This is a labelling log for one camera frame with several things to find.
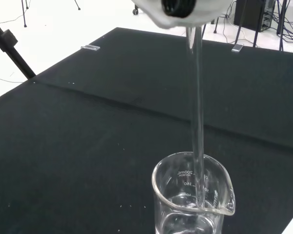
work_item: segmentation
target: black tablecloth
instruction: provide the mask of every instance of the black tablecloth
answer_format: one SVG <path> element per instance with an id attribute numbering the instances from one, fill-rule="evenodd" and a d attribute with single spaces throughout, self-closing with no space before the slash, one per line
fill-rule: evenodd
<path id="1" fill-rule="evenodd" d="M 185 65 L 184 43 L 115 29 L 93 43 L 98 52 L 79 51 L 0 97 L 0 234 L 154 233 L 152 170 L 163 157 L 191 150 L 186 86 L 174 79 L 184 76 L 175 69 Z M 293 128 L 274 138 L 266 124 L 293 122 L 293 112 L 269 112 L 282 100 L 281 110 L 293 110 L 293 55 L 251 48 L 232 55 L 231 47 L 204 43 L 204 67 L 215 67 L 205 82 L 215 91 L 205 94 L 205 153 L 228 170 L 237 204 L 223 233 L 282 233 L 293 217 L 293 144 L 287 139 L 293 141 Z M 275 76 L 278 70 L 276 79 L 286 82 L 273 82 L 271 92 L 255 84 L 268 87 L 272 76 L 240 61 L 258 65 L 266 58 L 274 59 L 266 69 Z M 286 70 L 289 80 L 281 75 Z M 273 96 L 276 90 L 282 98 Z M 246 118 L 256 108 L 261 115 Z"/>

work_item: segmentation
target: tripod leg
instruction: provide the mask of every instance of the tripod leg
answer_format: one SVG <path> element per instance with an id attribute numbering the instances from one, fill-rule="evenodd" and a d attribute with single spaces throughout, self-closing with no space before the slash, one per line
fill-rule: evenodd
<path id="1" fill-rule="evenodd" d="M 238 33 L 236 34 L 236 38 L 235 38 L 235 43 L 234 44 L 236 44 L 238 42 L 238 39 L 239 39 L 239 36 L 240 36 L 240 31 L 241 31 L 242 24 L 244 22 L 244 17 L 245 17 L 245 8 L 246 8 L 247 1 L 248 0 L 245 0 L 245 2 L 244 2 L 244 6 L 243 6 L 243 10 L 242 10 L 242 15 L 241 15 L 241 18 L 240 18 L 240 25 L 239 25 Z"/>
<path id="2" fill-rule="evenodd" d="M 77 7 L 78 7 L 78 10 L 80 11 L 80 7 L 79 7 L 78 3 L 76 2 L 76 0 L 75 0 L 75 3 L 77 5 Z"/>
<path id="3" fill-rule="evenodd" d="M 23 3 L 23 0 L 21 0 L 21 6 L 23 8 L 24 28 L 26 28 L 27 25 L 26 25 L 26 20 L 25 20 L 25 11 L 24 11 L 24 3 Z"/>
<path id="4" fill-rule="evenodd" d="M 202 38 L 204 36 L 205 28 L 206 28 L 206 24 L 204 24 L 204 27 L 203 27 Z"/>
<path id="5" fill-rule="evenodd" d="M 219 20 L 219 17 L 217 17 L 217 21 L 216 21 L 216 26 L 215 26 L 214 33 L 217 33 L 217 25 L 218 25 L 218 20 Z"/>
<path id="6" fill-rule="evenodd" d="M 261 4 L 262 5 L 260 6 L 259 17 L 258 17 L 258 22 L 257 22 L 257 28 L 256 28 L 256 32 L 255 32 L 254 42 L 253 42 L 253 47 L 254 48 L 256 47 L 258 32 L 260 31 L 261 23 L 262 23 L 262 20 L 263 20 L 264 3 L 261 2 Z"/>
<path id="7" fill-rule="evenodd" d="M 279 51 L 281 51 L 281 49 L 283 50 L 283 29 L 284 29 L 284 18 L 285 18 L 286 6 L 287 6 L 287 0 L 283 0 L 283 4 L 282 4 L 283 14 L 281 15 L 281 26 L 280 26 L 281 32 L 280 32 Z"/>

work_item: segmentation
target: cable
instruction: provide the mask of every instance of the cable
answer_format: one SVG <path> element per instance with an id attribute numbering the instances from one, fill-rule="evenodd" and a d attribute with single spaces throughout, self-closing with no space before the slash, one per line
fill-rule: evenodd
<path id="1" fill-rule="evenodd" d="M 23 14 L 20 15 L 19 17 L 17 17 L 16 19 L 8 20 L 8 21 L 5 21 L 5 22 L 0 22 L 0 24 L 1 24 L 1 23 L 14 22 L 14 21 L 18 20 L 18 19 L 19 19 L 20 17 L 22 17 L 22 16 L 23 16 Z"/>
<path id="2" fill-rule="evenodd" d="M 5 79 L 0 79 L 0 80 L 5 81 L 5 82 L 9 82 L 9 83 L 18 83 L 18 84 L 23 83 L 23 82 L 20 82 L 20 81 L 18 81 L 18 82 L 16 82 L 16 81 L 8 81 L 8 80 L 5 80 Z"/>
<path id="3" fill-rule="evenodd" d="M 226 18 L 224 18 L 224 30 L 223 30 L 223 35 L 224 35 L 224 37 L 226 38 L 226 42 L 228 43 L 228 38 L 227 38 L 226 35 L 225 35 L 225 19 L 226 19 Z"/>

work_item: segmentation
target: light stand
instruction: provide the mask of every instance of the light stand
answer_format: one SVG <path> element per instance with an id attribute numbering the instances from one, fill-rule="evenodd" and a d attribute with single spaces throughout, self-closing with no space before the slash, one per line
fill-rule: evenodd
<path id="1" fill-rule="evenodd" d="M 26 28 L 27 25 L 26 25 L 26 20 L 25 20 L 25 11 L 24 11 L 24 3 L 23 3 L 23 0 L 21 0 L 21 6 L 22 6 L 22 9 L 23 9 L 24 28 Z"/>
<path id="2" fill-rule="evenodd" d="M 243 5 L 242 16 L 241 16 L 241 19 L 240 19 L 240 25 L 239 25 L 238 33 L 236 35 L 234 44 L 236 44 L 238 42 L 238 39 L 239 39 L 239 36 L 240 36 L 241 27 L 242 27 L 242 24 L 243 24 L 244 18 L 245 18 L 245 8 L 246 8 L 247 1 L 248 0 L 245 0 L 244 5 Z"/>
<path id="3" fill-rule="evenodd" d="M 257 27 L 256 27 L 256 31 L 255 31 L 255 37 L 254 37 L 254 42 L 253 42 L 253 48 L 256 47 L 256 42 L 257 42 L 257 36 L 258 36 L 258 32 L 260 30 L 261 27 L 261 23 L 263 21 L 263 13 L 264 13 L 264 1 L 262 2 L 262 0 L 260 0 L 261 2 L 261 6 L 260 6 L 260 11 L 259 11 L 259 17 L 258 17 L 258 21 L 257 21 Z"/>
<path id="4" fill-rule="evenodd" d="M 27 79 L 33 78 L 36 74 L 14 48 L 17 42 L 10 30 L 4 32 L 0 28 L 0 49 L 10 57 Z"/>
<path id="5" fill-rule="evenodd" d="M 217 17 L 217 21 L 216 21 L 216 26 L 215 26 L 214 33 L 217 33 L 217 25 L 218 25 L 218 21 L 219 21 L 219 17 Z"/>
<path id="6" fill-rule="evenodd" d="M 202 38 L 204 36 L 205 28 L 206 28 L 206 24 L 204 24 L 204 27 L 203 27 Z"/>
<path id="7" fill-rule="evenodd" d="M 75 2 L 76 2 L 76 0 L 75 0 Z M 80 7 L 79 7 L 79 5 L 78 5 L 78 3 L 76 2 L 76 5 L 77 5 L 77 7 L 78 7 L 78 10 L 80 11 Z"/>
<path id="8" fill-rule="evenodd" d="M 281 22 L 281 25 L 279 24 L 279 26 L 278 26 L 278 29 L 281 30 L 279 51 L 281 51 L 281 49 L 283 50 L 283 29 L 284 29 L 284 19 L 285 19 L 286 7 L 287 7 L 287 0 L 283 0 L 282 10 L 281 10 L 281 20 L 279 21 L 279 22 Z"/>

